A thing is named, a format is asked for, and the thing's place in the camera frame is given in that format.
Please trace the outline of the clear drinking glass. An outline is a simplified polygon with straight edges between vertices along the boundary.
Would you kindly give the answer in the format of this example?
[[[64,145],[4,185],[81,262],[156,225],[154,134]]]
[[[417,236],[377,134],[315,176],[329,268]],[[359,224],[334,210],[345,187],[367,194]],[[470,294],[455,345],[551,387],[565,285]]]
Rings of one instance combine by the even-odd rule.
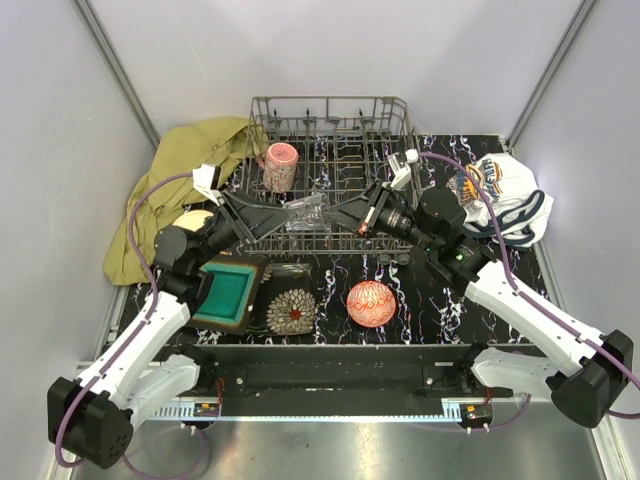
[[[285,224],[288,232],[327,232],[330,222],[324,218],[330,207],[328,195],[316,193],[301,199],[291,200],[283,204],[294,216]]]

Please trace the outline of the pink skull pattern mug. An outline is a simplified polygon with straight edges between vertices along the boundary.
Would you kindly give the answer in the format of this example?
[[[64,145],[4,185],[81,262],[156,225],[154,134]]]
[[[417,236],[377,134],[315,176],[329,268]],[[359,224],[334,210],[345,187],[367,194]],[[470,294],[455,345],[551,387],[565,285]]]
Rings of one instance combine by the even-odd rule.
[[[274,143],[259,154],[257,162],[263,170],[265,188],[274,193],[288,192],[294,184],[298,159],[295,147],[284,142]]]

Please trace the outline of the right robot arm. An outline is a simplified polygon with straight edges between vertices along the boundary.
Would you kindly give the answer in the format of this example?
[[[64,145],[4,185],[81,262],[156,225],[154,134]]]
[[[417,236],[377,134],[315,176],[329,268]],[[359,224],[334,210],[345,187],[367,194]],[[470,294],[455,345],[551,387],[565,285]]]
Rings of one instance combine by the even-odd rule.
[[[513,277],[505,256],[496,257],[463,233],[465,212],[450,190],[428,189],[410,208],[377,182],[323,215],[361,237],[385,233],[419,249],[433,278],[505,320],[542,352],[532,357],[473,348],[453,374],[463,395],[476,396],[487,387],[530,394],[594,428],[629,384],[631,338],[578,321]]]

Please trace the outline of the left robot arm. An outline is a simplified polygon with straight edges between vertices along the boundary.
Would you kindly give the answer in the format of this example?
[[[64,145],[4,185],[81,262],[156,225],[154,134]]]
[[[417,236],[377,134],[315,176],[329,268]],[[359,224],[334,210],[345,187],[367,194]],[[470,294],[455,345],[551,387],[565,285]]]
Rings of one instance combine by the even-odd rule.
[[[47,392],[48,435],[58,463],[70,452],[107,469],[125,453],[134,431],[178,394],[208,394],[216,372],[203,354],[182,351],[144,371],[165,342],[205,303],[215,281],[203,266],[238,241],[260,240],[295,215],[241,194],[213,191],[217,209],[196,230],[161,229],[154,240],[152,296],[116,342],[75,379],[58,378]]]

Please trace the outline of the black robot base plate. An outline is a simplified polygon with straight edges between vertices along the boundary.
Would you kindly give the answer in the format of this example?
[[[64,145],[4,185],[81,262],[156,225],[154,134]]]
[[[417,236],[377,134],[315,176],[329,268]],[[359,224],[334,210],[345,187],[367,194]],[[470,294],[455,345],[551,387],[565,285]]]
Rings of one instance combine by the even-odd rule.
[[[210,415],[246,421],[444,421],[486,387],[463,364],[464,347],[211,347],[207,383],[179,395]]]

